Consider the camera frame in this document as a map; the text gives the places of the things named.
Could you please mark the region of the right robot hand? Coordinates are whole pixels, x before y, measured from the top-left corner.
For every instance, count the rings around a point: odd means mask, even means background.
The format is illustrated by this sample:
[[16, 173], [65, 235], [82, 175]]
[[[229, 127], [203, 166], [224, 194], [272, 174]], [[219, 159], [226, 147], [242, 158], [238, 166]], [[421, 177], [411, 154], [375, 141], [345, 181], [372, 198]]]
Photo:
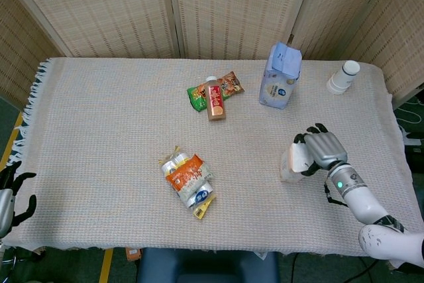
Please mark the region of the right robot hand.
[[348, 154], [338, 138], [329, 132], [322, 123], [308, 127], [306, 133], [296, 134], [293, 142], [305, 144], [313, 163], [301, 173], [303, 176], [312, 176], [318, 170], [330, 171], [332, 167], [348, 162]]

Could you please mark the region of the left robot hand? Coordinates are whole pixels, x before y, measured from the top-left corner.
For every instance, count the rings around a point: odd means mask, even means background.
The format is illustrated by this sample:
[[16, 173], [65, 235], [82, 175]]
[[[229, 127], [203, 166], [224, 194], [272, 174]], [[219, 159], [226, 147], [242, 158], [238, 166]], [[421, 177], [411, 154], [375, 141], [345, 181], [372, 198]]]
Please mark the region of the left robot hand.
[[32, 194], [29, 197], [26, 211], [19, 215], [15, 213], [16, 195], [23, 182], [36, 176], [36, 173], [25, 172], [15, 177], [21, 164], [21, 161], [14, 162], [1, 171], [1, 239], [6, 237], [13, 227], [19, 226], [23, 221], [32, 217], [36, 211], [37, 198], [35, 194]]

